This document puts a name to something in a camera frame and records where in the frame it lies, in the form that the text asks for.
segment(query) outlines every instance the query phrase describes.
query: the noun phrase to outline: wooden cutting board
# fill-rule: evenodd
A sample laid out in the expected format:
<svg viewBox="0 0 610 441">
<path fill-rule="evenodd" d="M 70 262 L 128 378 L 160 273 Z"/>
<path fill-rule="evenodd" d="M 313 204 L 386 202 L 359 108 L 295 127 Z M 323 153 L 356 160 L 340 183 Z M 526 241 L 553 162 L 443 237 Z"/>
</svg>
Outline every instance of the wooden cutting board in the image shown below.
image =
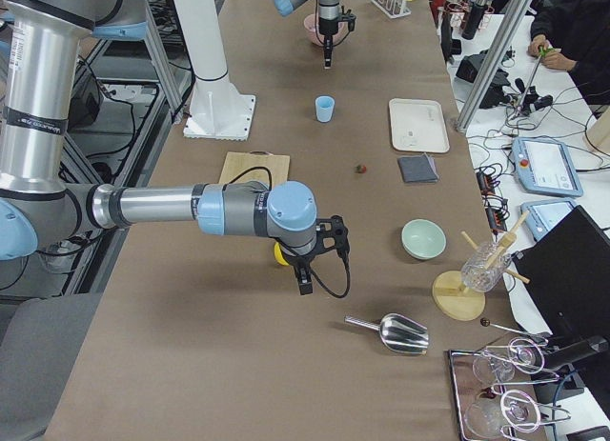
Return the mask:
<svg viewBox="0 0 610 441">
<path fill-rule="evenodd" d="M 266 167 L 272 174 L 273 185 L 278 186 L 288 180 L 289 155 L 275 155 L 261 152 L 227 152 L 225 164 L 220 173 L 219 184 L 227 184 L 240 173 L 252 167 Z M 252 170 L 235 182 L 260 181 L 269 184 L 269 176 L 264 170 Z"/>
</svg>

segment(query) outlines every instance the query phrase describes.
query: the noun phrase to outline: computer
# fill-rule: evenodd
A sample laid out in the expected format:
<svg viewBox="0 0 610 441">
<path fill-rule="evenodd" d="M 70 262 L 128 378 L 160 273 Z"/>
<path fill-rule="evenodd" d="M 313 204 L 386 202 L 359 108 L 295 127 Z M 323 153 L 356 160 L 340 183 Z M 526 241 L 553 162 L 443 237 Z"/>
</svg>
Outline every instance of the computer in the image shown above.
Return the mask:
<svg viewBox="0 0 610 441">
<path fill-rule="evenodd" d="M 525 287 L 563 346 L 595 335 L 610 340 L 610 239 L 582 206 L 513 260 L 531 279 Z M 610 416 L 610 352 L 574 366 Z"/>
</svg>

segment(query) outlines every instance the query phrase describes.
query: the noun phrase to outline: white tray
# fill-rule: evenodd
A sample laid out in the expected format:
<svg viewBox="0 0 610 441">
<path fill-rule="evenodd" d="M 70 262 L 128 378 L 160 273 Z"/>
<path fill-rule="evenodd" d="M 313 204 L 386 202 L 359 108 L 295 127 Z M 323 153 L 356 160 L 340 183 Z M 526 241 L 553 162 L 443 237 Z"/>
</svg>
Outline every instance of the white tray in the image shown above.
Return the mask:
<svg viewBox="0 0 610 441">
<path fill-rule="evenodd" d="M 442 109 L 436 101 L 390 100 L 390 127 L 396 150 L 435 153 L 449 150 Z"/>
</svg>

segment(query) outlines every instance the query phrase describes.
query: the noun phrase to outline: white cup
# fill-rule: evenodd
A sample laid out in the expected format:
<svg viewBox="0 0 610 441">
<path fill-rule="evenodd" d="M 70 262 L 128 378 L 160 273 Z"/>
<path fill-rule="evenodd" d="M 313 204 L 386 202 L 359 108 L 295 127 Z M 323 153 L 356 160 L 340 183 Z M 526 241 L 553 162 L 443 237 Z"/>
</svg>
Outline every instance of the white cup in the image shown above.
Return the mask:
<svg viewBox="0 0 610 441">
<path fill-rule="evenodd" d="M 332 96 L 322 95 L 315 99 L 315 117 L 319 122 L 328 122 L 333 117 L 335 99 Z"/>
</svg>

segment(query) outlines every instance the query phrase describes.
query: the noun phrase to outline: person's hand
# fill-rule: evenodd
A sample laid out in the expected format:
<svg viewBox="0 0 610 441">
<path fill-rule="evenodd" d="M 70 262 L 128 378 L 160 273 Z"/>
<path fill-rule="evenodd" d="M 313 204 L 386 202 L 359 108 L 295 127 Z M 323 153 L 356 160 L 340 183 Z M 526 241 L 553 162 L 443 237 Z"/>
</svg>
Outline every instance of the person's hand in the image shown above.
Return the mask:
<svg viewBox="0 0 610 441">
<path fill-rule="evenodd" d="M 561 50 L 550 50 L 542 57 L 542 65 L 551 70 L 571 71 L 576 62 L 561 53 Z"/>
<path fill-rule="evenodd" d="M 535 36 L 532 42 L 530 43 L 529 48 L 527 48 L 527 53 L 529 53 L 533 57 L 538 57 L 540 55 L 540 48 L 547 49 L 549 46 L 550 43 L 546 39 L 546 36 L 543 34 L 539 34 Z"/>
</svg>

